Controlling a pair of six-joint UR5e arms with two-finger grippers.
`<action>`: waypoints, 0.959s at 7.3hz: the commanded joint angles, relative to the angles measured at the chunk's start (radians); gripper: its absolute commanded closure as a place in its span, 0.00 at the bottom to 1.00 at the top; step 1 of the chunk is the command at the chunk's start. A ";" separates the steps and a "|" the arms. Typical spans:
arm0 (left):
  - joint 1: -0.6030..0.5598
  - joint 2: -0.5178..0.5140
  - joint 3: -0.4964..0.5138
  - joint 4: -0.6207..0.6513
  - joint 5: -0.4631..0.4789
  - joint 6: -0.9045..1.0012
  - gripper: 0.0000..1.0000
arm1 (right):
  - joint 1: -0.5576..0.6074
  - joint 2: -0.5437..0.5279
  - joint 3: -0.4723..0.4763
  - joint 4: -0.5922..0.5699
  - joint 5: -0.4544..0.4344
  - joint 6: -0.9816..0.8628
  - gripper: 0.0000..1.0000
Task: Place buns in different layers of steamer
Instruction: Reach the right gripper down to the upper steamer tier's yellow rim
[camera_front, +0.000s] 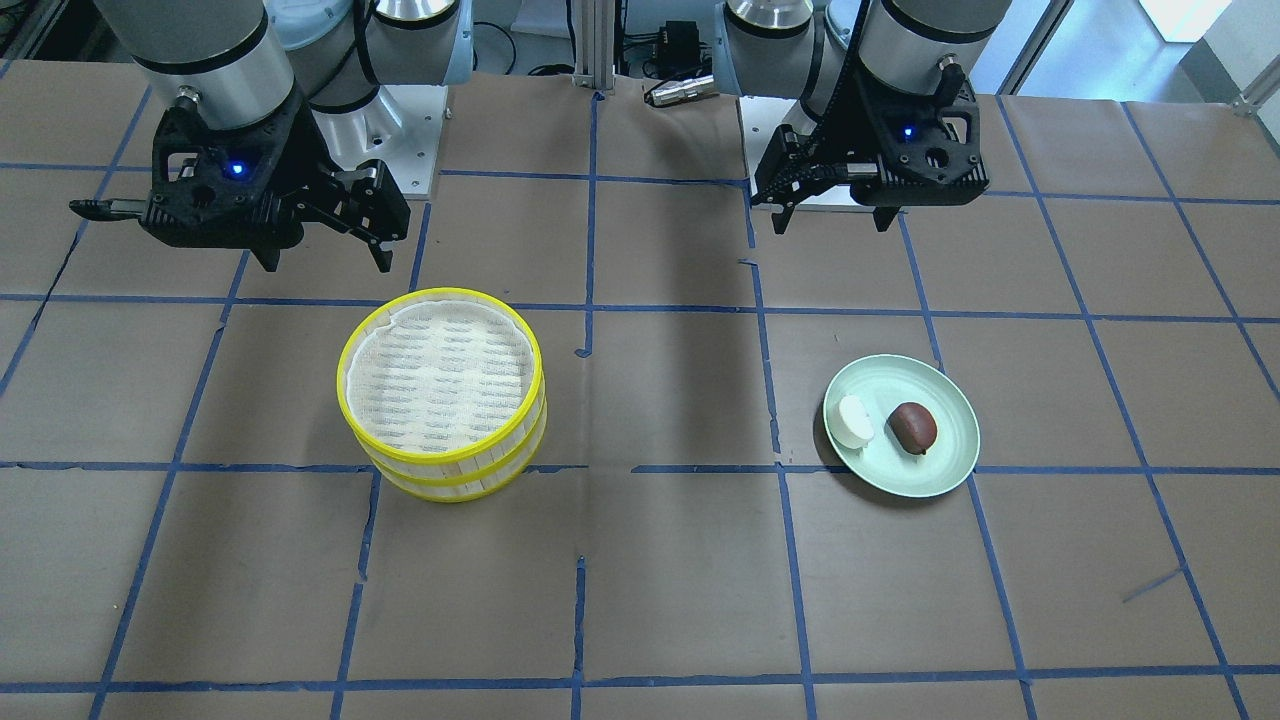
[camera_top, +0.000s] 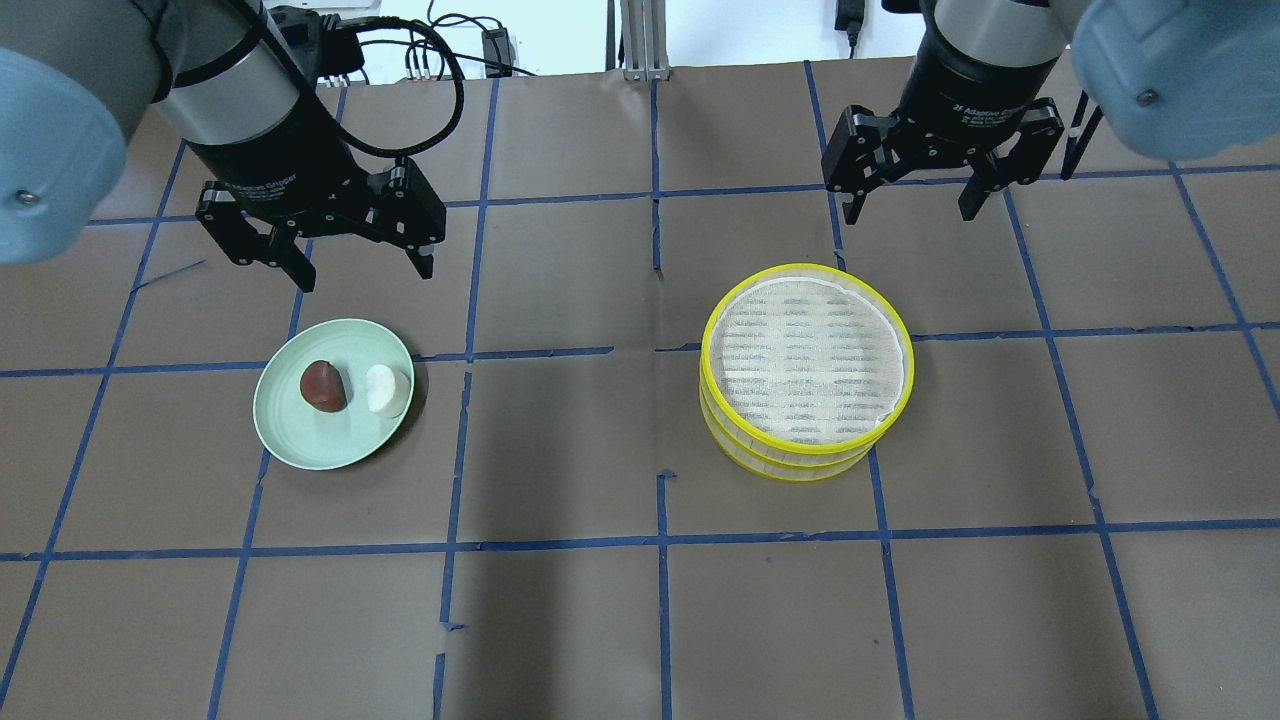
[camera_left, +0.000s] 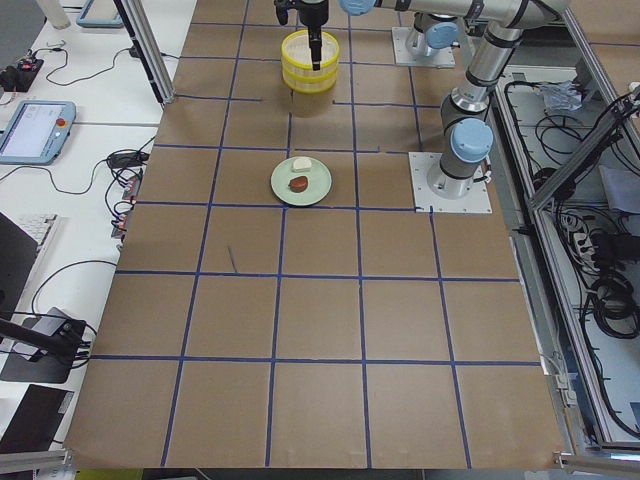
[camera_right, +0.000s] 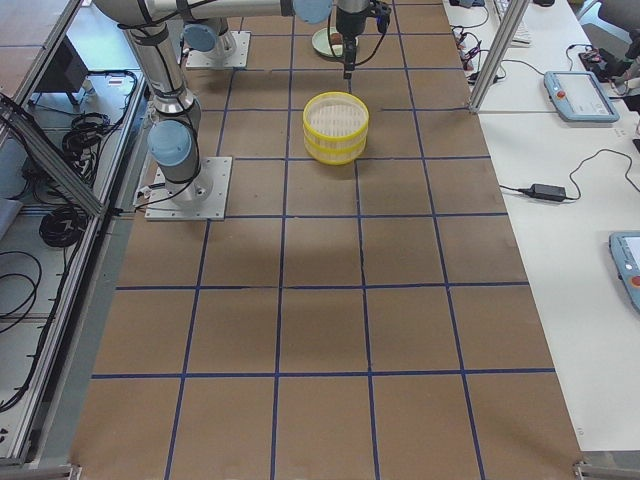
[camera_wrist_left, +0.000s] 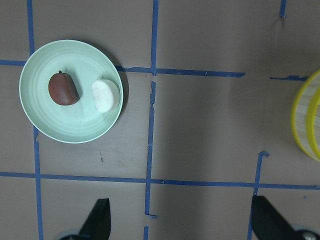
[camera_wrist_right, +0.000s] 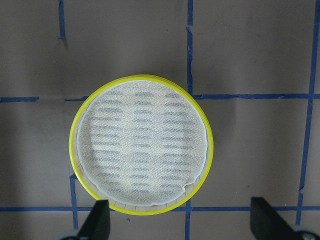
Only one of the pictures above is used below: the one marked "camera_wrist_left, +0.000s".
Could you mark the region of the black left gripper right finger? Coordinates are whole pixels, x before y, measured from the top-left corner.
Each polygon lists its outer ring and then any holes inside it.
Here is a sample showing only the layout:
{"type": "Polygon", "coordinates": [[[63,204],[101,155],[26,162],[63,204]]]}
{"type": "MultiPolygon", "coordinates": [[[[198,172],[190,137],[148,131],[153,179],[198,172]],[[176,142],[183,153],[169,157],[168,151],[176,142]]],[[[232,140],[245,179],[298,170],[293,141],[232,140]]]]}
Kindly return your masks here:
{"type": "Polygon", "coordinates": [[[286,219],[264,196],[253,196],[251,227],[258,240],[297,240],[298,236],[286,219]]]}

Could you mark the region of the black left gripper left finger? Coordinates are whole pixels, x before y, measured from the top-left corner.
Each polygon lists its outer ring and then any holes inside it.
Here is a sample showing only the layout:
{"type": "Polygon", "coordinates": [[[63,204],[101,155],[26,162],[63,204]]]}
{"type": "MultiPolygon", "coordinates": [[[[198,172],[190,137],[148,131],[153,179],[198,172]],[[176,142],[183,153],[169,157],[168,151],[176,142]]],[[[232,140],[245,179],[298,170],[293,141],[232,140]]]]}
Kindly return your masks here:
{"type": "Polygon", "coordinates": [[[111,234],[111,209],[108,198],[98,199],[78,236],[81,240],[108,240],[111,234]]]}

